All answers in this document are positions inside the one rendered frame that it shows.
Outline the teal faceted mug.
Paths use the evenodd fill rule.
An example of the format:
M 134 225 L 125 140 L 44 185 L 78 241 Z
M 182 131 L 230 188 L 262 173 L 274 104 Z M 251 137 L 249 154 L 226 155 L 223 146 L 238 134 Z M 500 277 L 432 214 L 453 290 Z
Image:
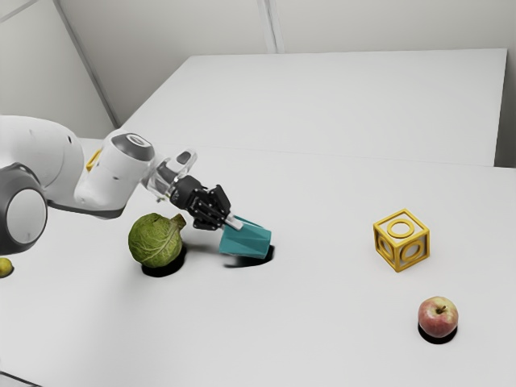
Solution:
M 264 259 L 268 255 L 272 232 L 237 216 L 243 227 L 237 231 L 227 224 L 223 228 L 218 250 L 222 254 Z

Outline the red apple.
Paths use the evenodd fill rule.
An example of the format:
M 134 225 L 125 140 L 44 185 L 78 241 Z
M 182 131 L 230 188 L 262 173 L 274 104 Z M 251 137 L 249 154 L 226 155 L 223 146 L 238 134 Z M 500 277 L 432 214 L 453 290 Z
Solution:
M 448 298 L 428 298 L 418 308 L 418 325 L 433 338 L 442 339 L 450 335 L 458 323 L 458 309 Z

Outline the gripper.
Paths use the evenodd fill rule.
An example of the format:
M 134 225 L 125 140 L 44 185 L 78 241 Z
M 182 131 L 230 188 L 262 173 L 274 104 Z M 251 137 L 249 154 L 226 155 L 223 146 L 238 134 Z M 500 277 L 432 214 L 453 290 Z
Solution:
M 169 201 L 187 211 L 194 220 L 193 227 L 199 230 L 215 231 L 225 223 L 237 231 L 243 227 L 243 222 L 230 213 L 231 203 L 221 185 L 207 189 L 197 179 L 186 176 L 173 185 Z

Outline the yellow open frame cube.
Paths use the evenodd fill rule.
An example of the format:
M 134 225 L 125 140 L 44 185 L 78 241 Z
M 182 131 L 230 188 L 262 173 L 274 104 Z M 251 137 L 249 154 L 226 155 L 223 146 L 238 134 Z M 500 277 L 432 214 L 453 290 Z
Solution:
M 377 253 L 396 273 L 431 254 L 429 228 L 407 209 L 375 222 L 372 229 Z

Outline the green cabbage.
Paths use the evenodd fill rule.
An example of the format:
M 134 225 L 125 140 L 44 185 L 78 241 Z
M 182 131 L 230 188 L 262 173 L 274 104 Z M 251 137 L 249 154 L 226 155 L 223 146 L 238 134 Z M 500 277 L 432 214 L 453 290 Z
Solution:
M 138 218 L 128 234 L 132 258 L 148 268 L 162 268 L 170 264 L 181 253 L 181 230 L 185 225 L 181 214 L 166 218 L 151 213 Z

